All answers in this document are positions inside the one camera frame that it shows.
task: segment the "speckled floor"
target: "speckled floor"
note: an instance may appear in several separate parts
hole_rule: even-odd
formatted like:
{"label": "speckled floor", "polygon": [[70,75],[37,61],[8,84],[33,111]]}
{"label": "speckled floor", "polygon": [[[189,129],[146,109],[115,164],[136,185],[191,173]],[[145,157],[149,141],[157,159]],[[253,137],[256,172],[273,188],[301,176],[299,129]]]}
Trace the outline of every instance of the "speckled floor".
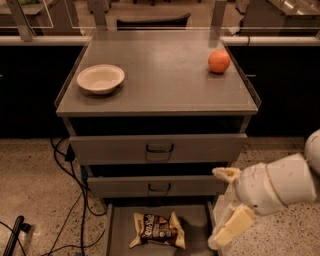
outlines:
{"label": "speckled floor", "polygon": [[[65,151],[65,142],[61,151]],[[289,154],[303,152],[303,138],[249,138],[238,161],[233,166],[244,168],[258,162],[271,162]],[[70,170],[69,164],[63,165]],[[53,148],[48,139],[0,139],[0,221],[12,227],[19,215],[32,225],[28,234],[21,233],[20,240],[28,256],[48,253],[67,217],[80,195],[76,182],[56,164]],[[79,175],[79,165],[75,162]],[[215,210],[219,219],[224,207],[237,203],[232,189],[218,200]],[[92,211],[101,213],[100,200],[89,196]],[[82,216],[80,200],[64,227],[55,246],[80,245]],[[287,210],[267,217],[258,217],[255,226],[223,249],[223,256],[235,255],[310,255],[320,251],[320,204],[296,204]],[[87,212],[84,243],[90,245],[104,231],[106,216],[95,217]],[[0,225],[0,252],[4,251],[10,231]],[[102,240],[86,249],[86,255],[101,255]],[[66,247],[53,255],[74,256],[79,248]],[[17,244],[15,256],[23,255]]]}

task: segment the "chair leg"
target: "chair leg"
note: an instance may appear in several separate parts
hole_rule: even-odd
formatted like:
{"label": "chair leg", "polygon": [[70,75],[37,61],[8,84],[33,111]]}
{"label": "chair leg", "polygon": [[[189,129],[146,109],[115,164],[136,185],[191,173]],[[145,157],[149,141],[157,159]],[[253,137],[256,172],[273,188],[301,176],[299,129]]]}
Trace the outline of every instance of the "chair leg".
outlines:
{"label": "chair leg", "polygon": [[14,248],[18,241],[20,231],[28,233],[31,229],[31,225],[27,223],[23,223],[24,217],[18,216],[16,222],[14,223],[13,232],[11,233],[6,249],[4,251],[3,256],[11,256],[13,254]]}

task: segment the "cabinet top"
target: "cabinet top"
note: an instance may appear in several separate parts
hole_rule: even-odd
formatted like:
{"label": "cabinet top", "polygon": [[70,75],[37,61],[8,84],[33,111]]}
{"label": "cabinet top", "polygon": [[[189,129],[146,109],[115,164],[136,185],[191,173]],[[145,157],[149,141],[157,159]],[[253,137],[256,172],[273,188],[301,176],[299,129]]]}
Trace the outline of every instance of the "cabinet top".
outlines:
{"label": "cabinet top", "polygon": [[[58,116],[254,114],[234,63],[223,74],[209,71],[212,51],[224,49],[213,30],[97,32],[58,106]],[[125,80],[107,96],[85,96],[77,75],[111,64]]]}

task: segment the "chip bag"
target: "chip bag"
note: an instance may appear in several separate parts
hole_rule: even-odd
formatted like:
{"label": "chip bag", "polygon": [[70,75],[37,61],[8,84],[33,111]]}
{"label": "chip bag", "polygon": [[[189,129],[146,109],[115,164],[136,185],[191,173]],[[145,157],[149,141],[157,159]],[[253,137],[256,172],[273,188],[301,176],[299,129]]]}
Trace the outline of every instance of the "chip bag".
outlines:
{"label": "chip bag", "polygon": [[135,213],[134,224],[137,236],[129,248],[149,242],[186,248],[184,231],[174,212],[169,220],[159,215]]}

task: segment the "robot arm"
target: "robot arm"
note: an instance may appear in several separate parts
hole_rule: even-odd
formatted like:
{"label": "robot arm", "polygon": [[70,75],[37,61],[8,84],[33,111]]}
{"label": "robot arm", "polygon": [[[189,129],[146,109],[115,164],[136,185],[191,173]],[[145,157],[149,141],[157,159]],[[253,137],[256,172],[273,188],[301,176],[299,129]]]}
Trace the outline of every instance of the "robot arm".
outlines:
{"label": "robot arm", "polygon": [[275,162],[258,163],[240,171],[215,168],[213,174],[234,187],[241,204],[229,205],[208,239],[218,250],[254,224],[256,214],[266,216],[290,204],[317,200],[320,177],[320,130],[311,134],[305,156],[294,154]]}

